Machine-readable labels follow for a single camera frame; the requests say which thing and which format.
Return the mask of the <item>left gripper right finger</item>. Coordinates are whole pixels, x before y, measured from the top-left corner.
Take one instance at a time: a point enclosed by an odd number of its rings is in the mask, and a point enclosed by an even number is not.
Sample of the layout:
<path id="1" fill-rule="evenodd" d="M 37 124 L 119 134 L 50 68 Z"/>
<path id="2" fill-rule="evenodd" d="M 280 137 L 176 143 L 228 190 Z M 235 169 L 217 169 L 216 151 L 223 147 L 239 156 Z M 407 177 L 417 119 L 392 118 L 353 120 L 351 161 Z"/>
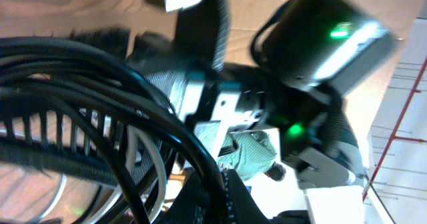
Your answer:
<path id="1" fill-rule="evenodd" d="M 172 206 L 159 219 L 163 224 L 270 224 L 233 169 L 222 172 L 224 189 L 209 193 L 191 174 Z"/>

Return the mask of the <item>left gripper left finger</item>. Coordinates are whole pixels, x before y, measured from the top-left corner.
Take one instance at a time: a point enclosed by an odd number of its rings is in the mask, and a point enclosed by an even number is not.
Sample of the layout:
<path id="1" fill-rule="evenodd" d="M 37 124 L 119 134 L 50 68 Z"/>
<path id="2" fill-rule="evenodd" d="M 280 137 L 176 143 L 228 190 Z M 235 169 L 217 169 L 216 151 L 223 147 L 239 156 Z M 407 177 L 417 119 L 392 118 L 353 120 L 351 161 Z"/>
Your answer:
<path id="1" fill-rule="evenodd" d="M 42 99 L 1 100 L 1 161 L 108 187 L 119 184 L 89 134 Z"/>

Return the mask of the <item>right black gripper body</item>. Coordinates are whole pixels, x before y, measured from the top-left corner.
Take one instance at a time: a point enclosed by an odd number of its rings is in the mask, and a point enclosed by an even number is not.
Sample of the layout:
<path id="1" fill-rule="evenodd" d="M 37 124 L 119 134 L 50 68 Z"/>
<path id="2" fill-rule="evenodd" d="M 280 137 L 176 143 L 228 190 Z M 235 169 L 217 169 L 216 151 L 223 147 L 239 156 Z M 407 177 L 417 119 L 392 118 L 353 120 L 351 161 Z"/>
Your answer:
<path id="1" fill-rule="evenodd" d="M 215 43 L 178 37 L 173 41 L 146 31 L 137 35 L 133 68 L 157 87 L 189 126 L 223 121 L 229 132 L 269 129 L 274 106 L 260 68 L 224 63 L 214 71 Z"/>

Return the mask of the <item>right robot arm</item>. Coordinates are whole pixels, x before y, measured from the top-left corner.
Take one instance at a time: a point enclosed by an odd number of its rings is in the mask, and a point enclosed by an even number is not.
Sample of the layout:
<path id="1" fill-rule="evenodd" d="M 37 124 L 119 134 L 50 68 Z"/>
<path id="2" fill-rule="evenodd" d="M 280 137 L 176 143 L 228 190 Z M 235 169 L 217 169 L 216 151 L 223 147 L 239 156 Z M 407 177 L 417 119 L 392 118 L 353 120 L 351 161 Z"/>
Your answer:
<path id="1" fill-rule="evenodd" d="M 163 2 L 175 37 L 145 32 L 130 58 L 219 165 L 269 167 L 258 133 L 275 127 L 300 189 L 365 184 L 342 97 L 394 50 L 387 28 L 346 0 L 288 0 L 254 35 L 254 66 L 238 65 L 225 60 L 228 0 Z"/>

